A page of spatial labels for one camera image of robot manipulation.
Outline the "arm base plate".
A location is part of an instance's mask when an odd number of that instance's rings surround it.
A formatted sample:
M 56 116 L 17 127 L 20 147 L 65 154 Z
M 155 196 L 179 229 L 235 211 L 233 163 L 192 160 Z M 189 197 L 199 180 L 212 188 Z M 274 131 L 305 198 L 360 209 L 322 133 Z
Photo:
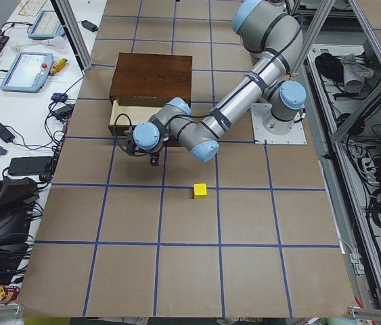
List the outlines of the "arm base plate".
M 307 140 L 302 122 L 296 118 L 282 122 L 271 114 L 271 104 L 255 103 L 250 107 L 254 142 L 267 145 L 306 145 Z

